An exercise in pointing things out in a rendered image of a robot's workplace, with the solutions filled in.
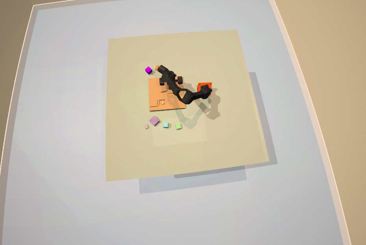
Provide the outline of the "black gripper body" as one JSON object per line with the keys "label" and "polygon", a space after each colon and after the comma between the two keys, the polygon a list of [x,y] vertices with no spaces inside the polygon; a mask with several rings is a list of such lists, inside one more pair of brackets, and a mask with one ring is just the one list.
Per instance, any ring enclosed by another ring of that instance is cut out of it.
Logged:
{"label": "black gripper body", "polygon": [[[178,76],[177,79],[173,79],[175,82],[178,82],[178,84],[182,84],[183,83],[183,79],[182,76]],[[161,79],[161,77],[159,78],[159,84],[160,85],[164,85],[165,82]]]}

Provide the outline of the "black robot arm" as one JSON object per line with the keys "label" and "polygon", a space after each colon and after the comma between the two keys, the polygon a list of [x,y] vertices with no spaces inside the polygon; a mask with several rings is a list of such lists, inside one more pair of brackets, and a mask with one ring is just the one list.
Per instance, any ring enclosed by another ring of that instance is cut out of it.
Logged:
{"label": "black robot arm", "polygon": [[[199,92],[191,92],[190,90],[186,88],[180,88],[177,86],[176,82],[173,80],[176,77],[176,74],[174,74],[173,71],[169,71],[167,68],[165,68],[163,65],[160,65],[158,67],[157,71],[162,74],[161,79],[166,82],[169,86],[169,90],[173,91],[173,94],[177,96],[179,101],[181,101],[184,104],[190,104],[195,99],[207,99],[210,93],[212,92],[212,89],[209,88],[209,85],[203,85],[201,86],[201,90]],[[179,92],[180,91],[186,91],[184,97],[181,99]]]}

